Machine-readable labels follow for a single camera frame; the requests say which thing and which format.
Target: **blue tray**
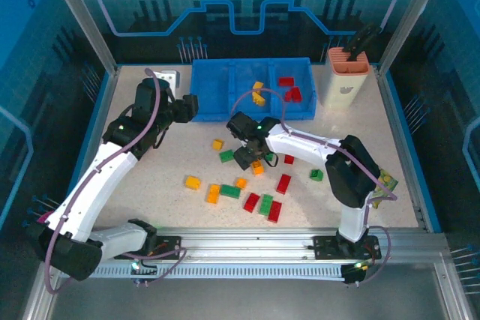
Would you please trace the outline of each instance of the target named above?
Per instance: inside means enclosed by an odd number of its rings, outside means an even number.
[[[283,97],[290,87],[279,87],[278,78],[293,76],[300,88],[301,103],[286,103],[286,120],[308,120],[315,117],[317,93],[309,58],[205,59],[193,61],[190,92],[198,96],[199,111],[193,121],[228,121],[233,104],[255,82],[277,91]],[[256,120],[266,116],[281,117],[280,99],[266,91],[265,106],[257,106],[250,95],[235,111]]]

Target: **small white box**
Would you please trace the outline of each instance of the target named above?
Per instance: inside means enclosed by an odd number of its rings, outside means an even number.
[[[328,51],[326,71],[320,79],[318,97],[326,109],[348,109],[370,71],[365,52],[356,61],[347,61],[350,54],[342,49]]]

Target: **yellow block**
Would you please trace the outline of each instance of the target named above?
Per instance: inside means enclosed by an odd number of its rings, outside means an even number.
[[[242,190],[245,190],[247,187],[247,181],[243,178],[238,178],[237,182],[235,183],[236,187],[239,187]]]
[[[187,180],[185,182],[185,186],[188,189],[192,190],[198,190],[200,188],[201,181],[198,178],[195,178],[194,176],[189,176],[187,177]]]
[[[260,89],[260,88],[263,88],[263,83],[262,82],[255,82],[255,84],[253,84],[253,89]],[[259,91],[254,91],[252,94],[260,95],[260,90]]]
[[[257,93],[252,93],[253,102],[258,106],[265,106],[265,99]]]
[[[207,196],[207,202],[211,204],[217,204],[219,196],[220,196],[220,185],[216,185],[216,184],[210,185],[210,190],[208,191],[208,196]]]
[[[225,142],[222,139],[215,139],[211,146],[213,147],[213,149],[220,151],[220,150],[222,150],[222,147],[224,146],[224,143]]]
[[[255,175],[263,174],[263,165],[260,160],[254,161],[252,163],[252,170]]]

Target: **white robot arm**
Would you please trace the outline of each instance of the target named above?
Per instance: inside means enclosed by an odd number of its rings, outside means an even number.
[[[158,81],[160,90],[157,104],[154,81]],[[144,79],[136,88],[135,103],[109,124],[95,159],[66,200],[44,223],[32,223],[27,228],[41,260],[51,251],[49,245],[56,237],[54,234],[58,237],[51,252],[51,265],[75,280],[89,277],[104,259],[127,252],[146,256],[155,248],[157,229],[141,220],[129,220],[122,226],[99,232],[92,232],[92,228],[123,177],[147,150],[161,144],[169,126],[173,122],[187,123],[197,114],[197,97],[185,95],[181,100],[175,99],[172,88],[175,89],[174,81]]]
[[[242,112],[231,117],[226,127],[243,145],[234,153],[243,170],[270,153],[288,154],[326,167],[332,192],[341,203],[338,241],[344,245],[342,251],[353,256],[366,238],[367,209],[376,185],[338,149],[348,150],[375,178],[380,176],[378,165],[360,140],[350,135],[343,140],[314,136],[275,118],[264,118],[258,123]]]

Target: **white tabletop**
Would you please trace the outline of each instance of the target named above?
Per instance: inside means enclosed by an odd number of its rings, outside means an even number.
[[[177,70],[181,74],[177,97],[187,94],[191,83],[191,66],[151,66],[152,70]],[[121,68],[118,84],[105,127],[135,98],[137,84],[144,79],[144,66]],[[312,66],[318,82],[324,67]],[[330,138],[343,139],[352,134],[360,138],[375,162],[399,181],[396,202],[383,202],[372,210],[369,223],[388,227],[416,227],[410,195],[395,149],[389,121],[380,91],[369,76],[352,106],[345,112],[326,112],[317,104],[312,121],[288,122],[299,130]],[[276,168],[265,166],[265,173],[254,176],[250,169],[242,171],[235,161],[221,163],[218,151],[212,149],[215,138],[225,141],[222,151],[237,149],[225,123],[173,124],[159,149],[149,150],[116,188],[100,213],[96,227],[117,226],[125,220],[139,218],[155,226],[181,227],[336,227],[340,222],[340,203],[333,196],[328,179],[318,183],[309,179],[312,165],[295,159],[293,165],[283,163],[280,156]],[[286,195],[275,191],[282,174],[292,176]],[[185,178],[201,179],[197,191],[184,186]],[[209,184],[234,185],[237,177],[248,180],[240,199],[221,196],[216,205],[206,202]],[[273,195],[282,202],[278,223],[243,209],[250,192]]]

